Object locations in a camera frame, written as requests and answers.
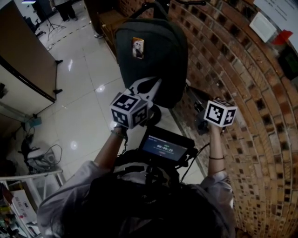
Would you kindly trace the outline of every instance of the sticker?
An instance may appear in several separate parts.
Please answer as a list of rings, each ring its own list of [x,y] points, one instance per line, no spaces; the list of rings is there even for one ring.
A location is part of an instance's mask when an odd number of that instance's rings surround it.
[[[144,59],[144,40],[134,37],[132,39],[132,55],[138,59]]]

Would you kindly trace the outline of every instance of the glossy floor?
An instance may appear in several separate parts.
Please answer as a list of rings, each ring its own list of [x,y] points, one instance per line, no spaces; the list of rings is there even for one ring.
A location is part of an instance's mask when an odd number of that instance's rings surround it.
[[[65,179],[70,178],[86,160],[94,160],[110,135],[112,118],[109,104],[118,92],[125,90],[117,62],[103,39],[94,38],[90,19],[82,2],[73,4],[78,21],[62,22],[59,14],[50,20],[66,26],[50,35],[41,36],[41,42],[50,47],[49,52],[58,60],[57,88],[63,92],[57,101],[40,113],[42,124],[35,128],[32,146],[40,143],[59,144],[63,148],[59,165]],[[159,127],[181,134],[168,109],[162,108]],[[129,130],[128,149],[135,149],[146,128],[137,126]],[[19,150],[23,132],[17,133],[16,150]],[[53,148],[56,158],[60,149]],[[196,163],[193,164],[186,183],[200,183],[203,179]]]

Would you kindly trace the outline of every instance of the digital display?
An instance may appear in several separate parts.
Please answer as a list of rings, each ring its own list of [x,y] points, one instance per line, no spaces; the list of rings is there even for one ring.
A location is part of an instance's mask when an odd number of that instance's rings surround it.
[[[187,148],[183,146],[176,145],[153,136],[148,136],[142,149],[152,154],[175,161],[178,161],[187,151]]]

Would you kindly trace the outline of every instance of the black backpack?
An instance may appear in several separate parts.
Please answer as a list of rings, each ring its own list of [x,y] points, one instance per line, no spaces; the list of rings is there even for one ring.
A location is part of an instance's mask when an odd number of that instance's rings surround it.
[[[129,19],[115,33],[117,59],[126,88],[136,80],[156,76],[162,79],[154,103],[173,108],[185,86],[188,48],[183,30],[168,21],[158,2],[152,3],[164,19]],[[133,38],[144,40],[143,59],[133,57]]]

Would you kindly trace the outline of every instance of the brick wall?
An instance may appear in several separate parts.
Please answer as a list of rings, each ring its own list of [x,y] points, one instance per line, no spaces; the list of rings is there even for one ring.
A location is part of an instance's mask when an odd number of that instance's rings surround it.
[[[119,4],[130,15],[141,3]],[[204,7],[171,1],[169,16],[188,38],[192,86],[240,111],[223,134],[237,226],[255,237],[288,237],[298,219],[298,92],[250,29],[256,13],[253,0],[209,0]],[[198,148],[208,142],[196,132],[186,94],[174,112]],[[208,150],[198,162],[206,172]]]

